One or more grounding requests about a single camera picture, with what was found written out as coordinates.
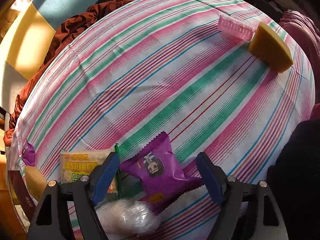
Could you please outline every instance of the small purple package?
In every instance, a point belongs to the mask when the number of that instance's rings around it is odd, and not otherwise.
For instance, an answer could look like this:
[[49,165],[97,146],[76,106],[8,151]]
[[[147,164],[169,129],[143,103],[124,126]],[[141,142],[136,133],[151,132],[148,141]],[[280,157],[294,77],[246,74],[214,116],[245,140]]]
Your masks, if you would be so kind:
[[35,166],[36,152],[33,145],[28,141],[23,146],[21,158],[27,166]]
[[201,178],[186,176],[172,153],[169,136],[158,134],[120,169],[141,180],[150,209],[159,214],[183,193],[200,187]]

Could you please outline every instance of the striped tablecloth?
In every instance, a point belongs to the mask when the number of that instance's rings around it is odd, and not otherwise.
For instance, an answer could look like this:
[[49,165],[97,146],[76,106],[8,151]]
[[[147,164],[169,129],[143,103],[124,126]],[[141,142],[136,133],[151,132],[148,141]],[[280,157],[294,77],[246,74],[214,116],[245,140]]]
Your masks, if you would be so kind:
[[[270,25],[289,46],[294,65],[278,74],[248,44],[217,30],[220,14]],[[241,181],[264,179],[296,125],[314,105],[310,63],[273,20],[242,0],[136,0],[80,35],[37,83],[18,119],[10,167],[21,170],[26,139],[36,166],[60,180],[61,149],[105,149],[119,143],[121,160],[161,131],[185,173],[199,176],[205,151]],[[126,197],[144,196],[128,176]],[[183,195],[143,239],[205,239],[217,216],[205,186]],[[74,207],[70,207],[74,217]],[[76,235],[77,220],[72,221]]]

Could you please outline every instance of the yellow sponge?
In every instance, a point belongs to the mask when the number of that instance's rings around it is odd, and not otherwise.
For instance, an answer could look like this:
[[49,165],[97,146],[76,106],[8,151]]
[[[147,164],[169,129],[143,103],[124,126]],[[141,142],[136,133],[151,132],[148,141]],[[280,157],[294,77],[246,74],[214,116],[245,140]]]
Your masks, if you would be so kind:
[[36,167],[32,166],[25,166],[25,175],[29,193],[39,201],[47,186],[47,180]]
[[293,64],[288,46],[264,22],[259,23],[249,46],[249,52],[266,61],[271,69],[280,73],[289,69]]

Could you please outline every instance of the pink translucent object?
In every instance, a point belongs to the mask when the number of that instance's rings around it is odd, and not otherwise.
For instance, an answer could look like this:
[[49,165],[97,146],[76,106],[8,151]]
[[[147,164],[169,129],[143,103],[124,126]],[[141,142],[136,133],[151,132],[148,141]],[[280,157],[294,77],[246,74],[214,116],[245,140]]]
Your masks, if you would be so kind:
[[245,41],[251,41],[255,28],[231,16],[220,14],[218,30],[231,34]]

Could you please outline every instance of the metal bolt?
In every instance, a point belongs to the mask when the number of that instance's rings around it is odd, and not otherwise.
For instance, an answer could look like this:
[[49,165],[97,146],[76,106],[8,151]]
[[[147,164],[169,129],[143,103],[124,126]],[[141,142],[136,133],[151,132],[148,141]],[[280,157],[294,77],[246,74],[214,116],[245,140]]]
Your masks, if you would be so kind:
[[261,186],[261,187],[267,187],[268,186],[268,184],[265,182],[265,181],[260,181],[259,182],[259,185]]
[[49,185],[49,187],[53,187],[54,185],[56,185],[56,181],[55,180],[50,180],[48,185]]
[[88,181],[88,179],[89,179],[88,175],[84,175],[84,176],[80,177],[81,181]]
[[230,182],[235,182],[236,178],[234,176],[228,176],[227,180],[230,181]]

